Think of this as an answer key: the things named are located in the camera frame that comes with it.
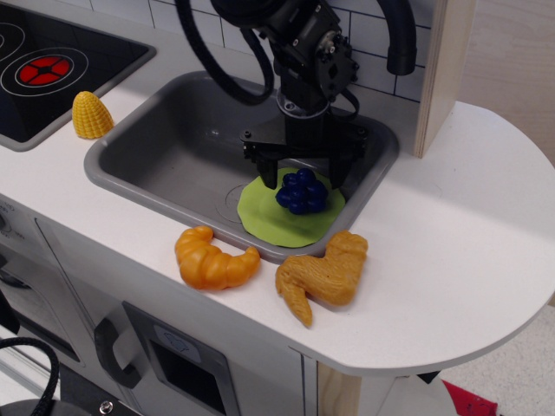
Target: yellow corn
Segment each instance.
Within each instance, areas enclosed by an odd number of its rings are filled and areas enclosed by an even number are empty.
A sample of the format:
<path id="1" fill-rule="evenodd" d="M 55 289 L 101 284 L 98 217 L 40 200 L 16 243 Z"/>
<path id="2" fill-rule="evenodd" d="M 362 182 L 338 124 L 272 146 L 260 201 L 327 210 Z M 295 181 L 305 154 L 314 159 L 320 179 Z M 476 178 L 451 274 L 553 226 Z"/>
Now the yellow corn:
<path id="1" fill-rule="evenodd" d="M 89 91 L 82 91 L 75 97 L 72 115 L 75 132 L 83 139 L 98 139 L 114 127 L 110 112 Z"/>

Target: white tile backsplash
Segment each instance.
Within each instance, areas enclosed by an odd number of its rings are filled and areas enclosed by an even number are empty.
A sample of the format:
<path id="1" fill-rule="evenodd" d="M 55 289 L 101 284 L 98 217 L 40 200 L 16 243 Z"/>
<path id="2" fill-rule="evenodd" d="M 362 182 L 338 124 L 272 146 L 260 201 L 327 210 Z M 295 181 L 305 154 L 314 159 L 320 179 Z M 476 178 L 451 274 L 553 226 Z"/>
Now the white tile backsplash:
<path id="1" fill-rule="evenodd" d="M 91 0 L 93 10 L 153 26 L 148 0 Z"/>
<path id="2" fill-rule="evenodd" d="M 416 67 L 415 71 L 406 76 L 398 76 L 395 85 L 395 95 L 420 101 L 422 96 L 422 84 L 424 82 L 424 68 Z"/>
<path id="3" fill-rule="evenodd" d="M 153 12 L 154 27 L 156 29 L 183 34 L 181 22 L 173 4 L 150 2 L 150 10 Z"/>
<path id="4" fill-rule="evenodd" d="M 222 33 L 222 22 L 219 16 L 193 10 L 194 21 L 197 23 L 199 33 L 207 43 L 224 46 L 224 35 Z"/>
<path id="5" fill-rule="evenodd" d="M 395 75 L 388 72 L 386 58 L 354 52 L 353 59 L 361 66 L 357 85 L 388 94 L 395 92 Z"/>
<path id="6" fill-rule="evenodd" d="M 387 57 L 389 31 L 385 19 L 359 13 L 351 15 L 350 43 L 353 49 Z"/>
<path id="7" fill-rule="evenodd" d="M 156 29 L 183 33 L 175 0 L 58 0 L 91 8 L 124 19 L 143 23 Z M 386 56 L 389 47 L 387 22 L 376 0 L 329 0 L 341 19 L 343 33 L 349 36 L 355 60 L 360 64 L 357 84 L 398 95 L 414 101 L 420 100 L 422 80 L 428 58 L 430 28 L 436 0 L 410 0 L 417 24 L 418 56 L 416 71 L 404 77 L 387 72 Z M 237 28 L 221 19 L 210 0 L 191 0 L 193 15 L 205 42 L 251 54 Z M 271 57 L 267 41 L 262 42 Z"/>

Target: orange croissant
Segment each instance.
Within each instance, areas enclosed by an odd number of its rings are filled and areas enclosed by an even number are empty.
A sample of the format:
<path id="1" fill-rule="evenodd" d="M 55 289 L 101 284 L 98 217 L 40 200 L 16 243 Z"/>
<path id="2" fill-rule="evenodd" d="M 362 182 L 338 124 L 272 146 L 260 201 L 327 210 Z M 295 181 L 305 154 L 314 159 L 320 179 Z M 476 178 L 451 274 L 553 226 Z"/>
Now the orange croissant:
<path id="1" fill-rule="evenodd" d="M 260 255 L 249 247 L 232 257 L 210 245 L 212 229 L 200 226 L 186 230 L 175 244 L 181 278 L 195 289 L 222 290 L 245 283 L 257 271 Z"/>
<path id="2" fill-rule="evenodd" d="M 287 257 L 277 268 L 276 289 L 301 322 L 312 325 L 306 292 L 334 306 L 353 299 L 366 260 L 368 242 L 361 236 L 340 231 L 326 244 L 323 258 Z"/>

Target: gray sink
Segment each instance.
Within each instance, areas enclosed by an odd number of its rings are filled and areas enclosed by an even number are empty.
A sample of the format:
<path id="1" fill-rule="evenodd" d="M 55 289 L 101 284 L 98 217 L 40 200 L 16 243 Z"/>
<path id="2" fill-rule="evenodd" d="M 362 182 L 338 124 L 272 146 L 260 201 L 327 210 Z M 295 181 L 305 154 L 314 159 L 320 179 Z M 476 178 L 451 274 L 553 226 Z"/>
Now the gray sink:
<path id="1" fill-rule="evenodd" d="M 244 106 L 206 73 L 182 75 L 97 141 L 85 158 L 85 171 L 98 186 L 187 226 L 208 225 L 215 237 L 239 248 L 254 245 L 274 263 L 291 255 L 319 256 L 330 237 L 348 229 L 366 205 L 396 159 L 397 141 L 383 124 L 358 117 L 356 124 L 370 131 L 369 149 L 341 188 L 343 210 L 316 243 L 277 247 L 245 231 L 237 204 L 243 187 L 258 176 L 255 164 L 243 156 L 239 136 L 278 114 L 275 100 Z M 287 159 L 280 167 L 310 167 L 328 176 L 325 160 Z"/>

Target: wooden panel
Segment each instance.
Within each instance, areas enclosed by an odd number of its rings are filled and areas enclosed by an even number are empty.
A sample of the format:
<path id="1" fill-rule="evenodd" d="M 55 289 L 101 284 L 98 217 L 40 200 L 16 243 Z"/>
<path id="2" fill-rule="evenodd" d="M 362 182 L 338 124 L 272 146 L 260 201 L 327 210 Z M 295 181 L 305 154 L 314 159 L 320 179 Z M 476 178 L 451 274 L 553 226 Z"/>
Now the wooden panel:
<path id="1" fill-rule="evenodd" d="M 476 0 L 437 0 L 416 129 L 415 156 L 422 157 L 459 96 Z"/>
<path id="2" fill-rule="evenodd" d="M 318 416 L 358 416 L 362 378 L 318 362 Z"/>
<path id="3" fill-rule="evenodd" d="M 555 165 L 555 1 L 479 0 L 460 100 L 512 122 Z"/>

